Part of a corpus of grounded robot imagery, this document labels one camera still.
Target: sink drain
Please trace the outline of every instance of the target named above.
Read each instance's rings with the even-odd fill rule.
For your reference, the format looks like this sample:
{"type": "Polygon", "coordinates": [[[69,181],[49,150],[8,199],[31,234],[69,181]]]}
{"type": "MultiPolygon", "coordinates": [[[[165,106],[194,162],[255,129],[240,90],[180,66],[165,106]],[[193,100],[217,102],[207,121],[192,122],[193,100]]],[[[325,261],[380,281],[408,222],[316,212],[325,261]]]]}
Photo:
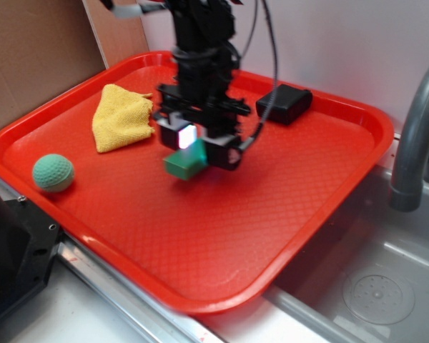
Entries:
{"type": "Polygon", "coordinates": [[[343,299],[356,317],[381,325],[400,322],[415,304],[410,284],[380,267],[350,274],[343,284],[343,299]]]}

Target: microfiber cloth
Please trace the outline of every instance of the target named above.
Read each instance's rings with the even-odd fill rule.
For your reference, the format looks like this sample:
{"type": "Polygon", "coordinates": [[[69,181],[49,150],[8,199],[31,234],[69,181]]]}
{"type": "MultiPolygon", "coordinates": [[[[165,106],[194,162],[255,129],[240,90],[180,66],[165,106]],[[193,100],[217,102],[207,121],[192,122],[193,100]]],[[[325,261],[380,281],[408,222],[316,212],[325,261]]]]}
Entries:
{"type": "Polygon", "coordinates": [[[151,136],[154,132],[149,125],[151,95],[127,91],[115,84],[103,88],[92,120],[98,152],[115,150],[151,136]]]}

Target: gray faucet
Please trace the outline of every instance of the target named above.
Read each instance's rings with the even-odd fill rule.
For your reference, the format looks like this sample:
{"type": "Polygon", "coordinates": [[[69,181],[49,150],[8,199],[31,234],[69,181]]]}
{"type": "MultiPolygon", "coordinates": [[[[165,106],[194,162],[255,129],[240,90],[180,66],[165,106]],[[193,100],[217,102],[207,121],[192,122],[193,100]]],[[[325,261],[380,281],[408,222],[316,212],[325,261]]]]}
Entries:
{"type": "Polygon", "coordinates": [[[423,178],[429,182],[429,69],[413,99],[400,137],[390,182],[390,206],[402,212],[417,209],[423,178]]]}

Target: tray rim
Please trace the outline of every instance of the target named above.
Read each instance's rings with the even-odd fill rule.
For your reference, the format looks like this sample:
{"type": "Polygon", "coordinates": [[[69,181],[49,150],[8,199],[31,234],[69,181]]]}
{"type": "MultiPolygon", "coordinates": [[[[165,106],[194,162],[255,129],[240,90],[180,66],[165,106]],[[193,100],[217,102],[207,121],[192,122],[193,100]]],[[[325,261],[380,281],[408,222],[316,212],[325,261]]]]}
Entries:
{"type": "MultiPolygon", "coordinates": [[[[25,134],[28,134],[30,131],[39,127],[41,124],[50,121],[61,113],[64,113],[65,110],[71,107],[70,105],[74,106],[75,104],[78,104],[79,101],[70,102],[72,94],[82,93],[85,96],[83,97],[83,99],[85,99],[86,97],[97,93],[106,83],[108,83],[108,80],[105,79],[110,79],[110,81],[112,79],[119,79],[121,76],[129,74],[137,67],[174,67],[175,64],[172,62],[171,58],[172,55],[168,51],[153,51],[132,56],[120,62],[116,66],[113,66],[112,68],[107,69],[97,74],[96,76],[93,76],[87,81],[81,83],[73,89],[68,90],[60,96],[52,99],[48,103],[40,106],[39,108],[29,112],[27,115],[11,123],[0,131],[0,143],[6,143],[4,146],[0,146],[0,158],[3,152],[6,151],[6,149],[11,146],[17,139],[22,138],[23,136],[25,136],[25,134]],[[52,116],[46,115],[43,119],[39,118],[40,113],[47,111],[53,106],[60,106],[62,109],[54,111],[52,116]]],[[[255,83],[256,87],[260,85],[260,87],[264,89],[264,93],[269,91],[272,87],[271,78],[253,74],[248,71],[240,71],[239,75],[234,80],[232,85],[235,86],[244,78],[252,80],[255,83]]],[[[297,88],[302,88],[301,86],[290,84],[287,82],[281,81],[280,83],[296,86],[297,88]]],[[[247,288],[243,289],[241,292],[233,294],[229,297],[225,297],[223,299],[219,299],[217,302],[188,299],[176,293],[173,288],[168,287],[166,284],[163,284],[161,280],[153,277],[149,272],[143,270],[143,268],[141,268],[140,266],[137,266],[128,259],[122,257],[114,249],[110,249],[110,247],[108,247],[104,242],[100,242],[97,240],[91,240],[89,242],[80,240],[80,242],[83,245],[87,246],[95,254],[99,255],[107,263],[110,263],[112,266],[121,265],[120,272],[124,274],[127,278],[131,279],[134,283],[143,287],[147,292],[153,294],[156,298],[160,299],[165,304],[174,307],[181,312],[186,312],[188,314],[206,314],[222,312],[224,310],[239,306],[242,303],[261,294],[272,282],[273,278],[279,274],[280,270],[286,265],[286,263],[288,263],[297,253],[295,249],[296,243],[293,242],[301,242],[303,239],[302,236],[305,236],[306,238],[303,239],[303,242],[305,243],[316,233],[316,231],[320,227],[318,223],[323,223],[337,209],[338,205],[334,207],[334,200],[336,199],[336,203],[340,204],[349,195],[349,193],[375,166],[378,159],[388,150],[394,137],[393,124],[389,117],[386,115],[386,113],[384,113],[383,111],[373,106],[349,100],[341,96],[328,94],[314,89],[311,89],[311,91],[314,97],[320,98],[324,101],[331,101],[334,104],[339,103],[344,106],[351,106],[352,108],[362,110],[363,113],[367,115],[367,117],[350,117],[348,121],[362,126],[366,130],[368,130],[374,138],[375,146],[373,150],[369,153],[367,158],[364,159],[362,163],[358,164],[356,170],[349,175],[349,177],[340,185],[340,187],[334,193],[332,193],[330,197],[327,198],[327,201],[318,209],[315,214],[313,214],[313,216],[310,217],[308,222],[305,223],[305,225],[303,226],[315,227],[315,229],[313,229],[310,234],[308,233],[308,230],[300,230],[295,235],[293,240],[291,242],[288,242],[285,248],[283,248],[283,250],[272,260],[272,262],[266,267],[266,269],[261,273],[261,275],[257,277],[247,288]],[[140,283],[137,283],[135,281],[135,277],[139,277],[140,283]],[[152,284],[153,286],[152,290],[149,289],[150,284],[152,284]]],[[[347,120],[344,114],[338,114],[336,116],[334,115],[334,117],[347,120]]],[[[15,190],[17,190],[19,193],[25,194],[28,198],[38,204],[38,206],[40,206],[44,211],[50,213],[52,216],[55,216],[55,219],[59,220],[63,227],[68,227],[71,225],[82,225],[85,229],[87,229],[87,231],[92,232],[92,229],[77,221],[76,218],[74,218],[73,216],[64,215],[62,210],[54,206],[47,198],[42,197],[40,193],[36,192],[28,184],[20,180],[17,175],[15,175],[12,171],[7,169],[1,163],[0,177],[11,187],[15,188],[15,190]]]]}

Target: white wall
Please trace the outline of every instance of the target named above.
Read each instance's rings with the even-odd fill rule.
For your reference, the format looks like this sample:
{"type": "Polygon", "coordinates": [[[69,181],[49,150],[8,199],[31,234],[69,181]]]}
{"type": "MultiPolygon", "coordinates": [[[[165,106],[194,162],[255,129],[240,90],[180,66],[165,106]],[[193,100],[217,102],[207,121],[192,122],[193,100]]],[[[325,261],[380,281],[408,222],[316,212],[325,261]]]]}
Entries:
{"type": "MultiPolygon", "coordinates": [[[[234,6],[241,51],[253,0],[234,6]]],[[[413,95],[429,67],[429,0],[269,0],[277,36],[280,79],[376,106],[402,129],[413,95]]],[[[270,76],[265,17],[242,68],[270,76]]],[[[143,20],[150,50],[174,45],[168,12],[143,20]]]]}

